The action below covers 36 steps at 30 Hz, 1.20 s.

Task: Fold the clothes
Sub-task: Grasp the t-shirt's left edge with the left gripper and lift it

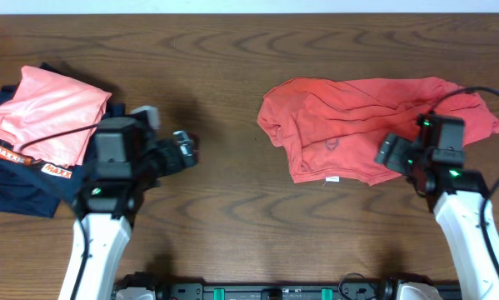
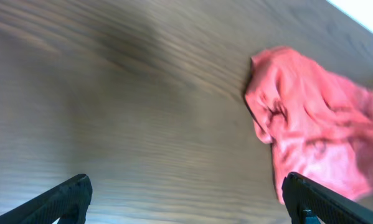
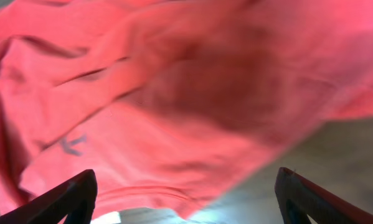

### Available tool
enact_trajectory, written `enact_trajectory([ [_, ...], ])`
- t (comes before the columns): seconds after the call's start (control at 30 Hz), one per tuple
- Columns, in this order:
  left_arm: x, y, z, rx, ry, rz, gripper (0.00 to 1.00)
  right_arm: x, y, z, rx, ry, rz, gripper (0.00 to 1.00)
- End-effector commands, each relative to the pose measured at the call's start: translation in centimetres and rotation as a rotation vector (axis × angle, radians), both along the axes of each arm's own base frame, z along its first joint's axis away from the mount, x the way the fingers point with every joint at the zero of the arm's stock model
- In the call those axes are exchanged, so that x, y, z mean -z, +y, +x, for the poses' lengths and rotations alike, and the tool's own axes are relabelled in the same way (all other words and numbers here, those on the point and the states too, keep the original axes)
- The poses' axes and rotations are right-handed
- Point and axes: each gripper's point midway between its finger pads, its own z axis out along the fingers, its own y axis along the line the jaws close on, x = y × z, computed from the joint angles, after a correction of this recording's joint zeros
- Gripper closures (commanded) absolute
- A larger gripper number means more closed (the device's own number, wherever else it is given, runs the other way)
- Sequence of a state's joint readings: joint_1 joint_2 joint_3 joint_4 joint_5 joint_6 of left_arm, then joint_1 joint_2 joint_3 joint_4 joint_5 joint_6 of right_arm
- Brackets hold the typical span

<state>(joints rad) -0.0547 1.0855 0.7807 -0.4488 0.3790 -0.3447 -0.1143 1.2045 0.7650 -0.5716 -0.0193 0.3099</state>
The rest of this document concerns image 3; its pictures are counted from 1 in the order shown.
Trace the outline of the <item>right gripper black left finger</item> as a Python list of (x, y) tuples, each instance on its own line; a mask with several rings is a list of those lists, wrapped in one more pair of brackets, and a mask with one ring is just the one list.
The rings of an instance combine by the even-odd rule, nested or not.
[(93, 170), (87, 169), (0, 216), (0, 224), (89, 224), (96, 198), (96, 176)]

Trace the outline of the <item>red t-shirt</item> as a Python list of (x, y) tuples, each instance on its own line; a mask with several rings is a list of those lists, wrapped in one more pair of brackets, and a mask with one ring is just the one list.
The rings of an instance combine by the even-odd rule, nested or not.
[(99, 217), (187, 218), (330, 119), (373, 116), (373, 0), (0, 8), (0, 212), (85, 169)]

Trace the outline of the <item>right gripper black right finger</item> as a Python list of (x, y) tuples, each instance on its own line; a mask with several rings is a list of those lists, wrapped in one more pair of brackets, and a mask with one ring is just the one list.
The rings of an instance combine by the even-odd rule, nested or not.
[(373, 224), (373, 215), (281, 167), (275, 194), (284, 224)]

